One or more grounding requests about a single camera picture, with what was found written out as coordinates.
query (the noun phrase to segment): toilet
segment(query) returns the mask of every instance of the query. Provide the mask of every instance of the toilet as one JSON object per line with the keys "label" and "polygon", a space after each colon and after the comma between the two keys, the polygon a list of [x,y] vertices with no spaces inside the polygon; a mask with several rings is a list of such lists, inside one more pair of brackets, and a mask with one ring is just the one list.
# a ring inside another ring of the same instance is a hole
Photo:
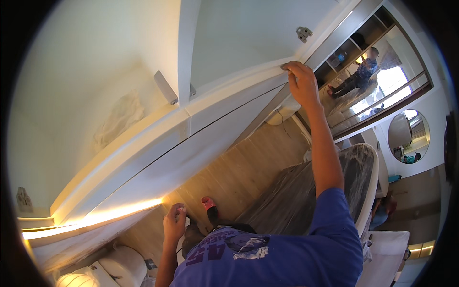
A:
{"label": "toilet", "polygon": [[118,246],[93,264],[62,275],[56,287],[139,287],[146,272],[145,261],[137,251]]}

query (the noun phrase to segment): wood laminate flooring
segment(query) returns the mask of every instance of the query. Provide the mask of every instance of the wood laminate flooring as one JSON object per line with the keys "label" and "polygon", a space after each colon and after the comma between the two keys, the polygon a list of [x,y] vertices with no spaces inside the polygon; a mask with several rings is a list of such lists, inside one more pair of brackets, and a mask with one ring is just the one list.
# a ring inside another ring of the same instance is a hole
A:
{"label": "wood laminate flooring", "polygon": [[124,232],[119,244],[137,250],[159,264],[164,233],[162,218],[174,203],[184,203],[204,234],[212,226],[201,197],[210,196],[220,216],[236,219],[265,191],[279,172],[302,162],[309,149],[293,119],[278,126],[263,124],[255,133],[215,159],[183,185],[163,198],[162,207]]}

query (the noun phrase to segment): shelf unit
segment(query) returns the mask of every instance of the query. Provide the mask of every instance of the shelf unit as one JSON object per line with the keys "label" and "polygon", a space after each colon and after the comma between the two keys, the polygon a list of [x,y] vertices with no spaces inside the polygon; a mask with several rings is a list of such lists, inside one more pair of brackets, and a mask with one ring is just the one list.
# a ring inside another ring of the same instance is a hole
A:
{"label": "shelf unit", "polygon": [[[319,90],[329,84],[339,72],[344,71],[354,63],[369,48],[378,42],[387,32],[395,26],[394,20],[382,7],[374,13],[360,28],[339,46],[333,54],[314,72]],[[346,53],[343,62],[336,67],[331,65],[335,54]]]}

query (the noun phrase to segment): round mirror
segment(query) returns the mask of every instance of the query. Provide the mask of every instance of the round mirror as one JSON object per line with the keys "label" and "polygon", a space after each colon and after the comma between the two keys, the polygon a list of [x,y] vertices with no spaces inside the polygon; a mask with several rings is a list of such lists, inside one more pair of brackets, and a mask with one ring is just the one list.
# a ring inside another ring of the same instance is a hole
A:
{"label": "round mirror", "polygon": [[398,161],[415,163],[429,147],[429,126],[420,112],[406,110],[392,119],[387,137],[391,152]]}

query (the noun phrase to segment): red slipper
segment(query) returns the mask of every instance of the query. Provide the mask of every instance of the red slipper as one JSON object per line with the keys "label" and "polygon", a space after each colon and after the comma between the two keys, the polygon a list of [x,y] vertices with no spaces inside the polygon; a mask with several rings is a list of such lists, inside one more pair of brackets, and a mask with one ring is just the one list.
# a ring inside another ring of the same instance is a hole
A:
{"label": "red slipper", "polygon": [[210,197],[201,198],[201,203],[204,205],[206,211],[213,206],[216,207],[215,203],[213,203],[213,200]]}

